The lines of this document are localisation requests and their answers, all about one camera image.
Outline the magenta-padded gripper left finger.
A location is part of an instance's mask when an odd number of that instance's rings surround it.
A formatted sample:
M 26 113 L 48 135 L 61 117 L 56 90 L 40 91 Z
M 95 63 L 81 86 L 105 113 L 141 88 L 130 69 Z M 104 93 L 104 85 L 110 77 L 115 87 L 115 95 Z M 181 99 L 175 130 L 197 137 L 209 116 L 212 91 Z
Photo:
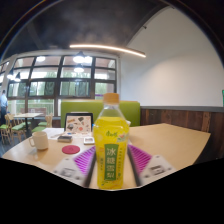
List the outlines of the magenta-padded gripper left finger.
M 95 160 L 95 147 L 92 146 L 75 157 L 63 159 L 54 168 L 53 173 L 79 186 L 88 187 Z

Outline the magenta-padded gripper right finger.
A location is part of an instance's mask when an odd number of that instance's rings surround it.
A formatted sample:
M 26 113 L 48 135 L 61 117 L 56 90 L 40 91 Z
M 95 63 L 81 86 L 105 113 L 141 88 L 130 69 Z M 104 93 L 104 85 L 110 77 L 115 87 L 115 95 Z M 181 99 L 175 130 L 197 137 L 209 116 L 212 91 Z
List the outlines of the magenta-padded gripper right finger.
M 137 186 L 145 186 L 176 171 L 161 155 L 151 155 L 131 144 L 128 156 Z

